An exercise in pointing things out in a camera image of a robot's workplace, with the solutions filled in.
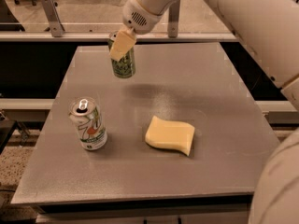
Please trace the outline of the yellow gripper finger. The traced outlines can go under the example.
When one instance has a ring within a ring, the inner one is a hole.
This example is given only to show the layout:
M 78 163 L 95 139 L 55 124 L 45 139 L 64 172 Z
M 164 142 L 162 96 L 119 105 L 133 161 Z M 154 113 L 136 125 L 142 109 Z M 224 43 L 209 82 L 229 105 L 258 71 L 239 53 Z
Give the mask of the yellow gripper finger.
M 135 42 L 136 36 L 133 28 L 119 30 L 109 52 L 110 58 L 118 62 L 135 45 Z

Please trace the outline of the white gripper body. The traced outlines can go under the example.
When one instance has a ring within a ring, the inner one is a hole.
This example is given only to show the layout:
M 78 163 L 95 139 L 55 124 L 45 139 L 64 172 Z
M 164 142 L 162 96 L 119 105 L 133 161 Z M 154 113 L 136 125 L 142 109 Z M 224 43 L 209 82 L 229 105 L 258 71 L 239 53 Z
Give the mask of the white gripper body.
M 158 0 L 127 0 L 123 7 L 123 23 L 139 35 L 152 31 L 161 17 L 162 7 Z

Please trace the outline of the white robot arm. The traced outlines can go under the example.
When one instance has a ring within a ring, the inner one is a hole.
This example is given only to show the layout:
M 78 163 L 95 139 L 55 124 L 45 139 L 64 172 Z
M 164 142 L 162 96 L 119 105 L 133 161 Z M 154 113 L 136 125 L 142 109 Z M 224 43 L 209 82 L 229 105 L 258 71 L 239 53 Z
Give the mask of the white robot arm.
M 299 108 L 299 6 L 293 0 L 204 0 Z M 177 0 L 128 0 L 110 57 L 119 60 Z M 271 154 L 255 189 L 249 224 L 299 224 L 299 129 Z

